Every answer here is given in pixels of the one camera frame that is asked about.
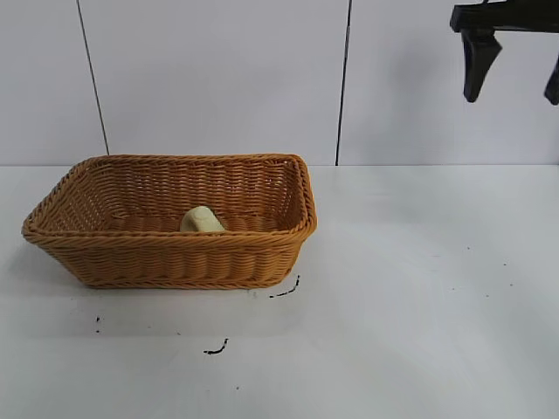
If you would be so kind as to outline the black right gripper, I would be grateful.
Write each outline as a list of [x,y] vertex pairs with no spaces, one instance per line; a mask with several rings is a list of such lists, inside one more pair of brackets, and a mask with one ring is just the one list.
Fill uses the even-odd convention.
[[[465,58],[463,94],[473,103],[493,62],[502,47],[496,31],[558,33],[557,0],[482,1],[453,6],[450,26],[461,33]],[[553,106],[559,105],[559,59],[550,74],[544,96]]]

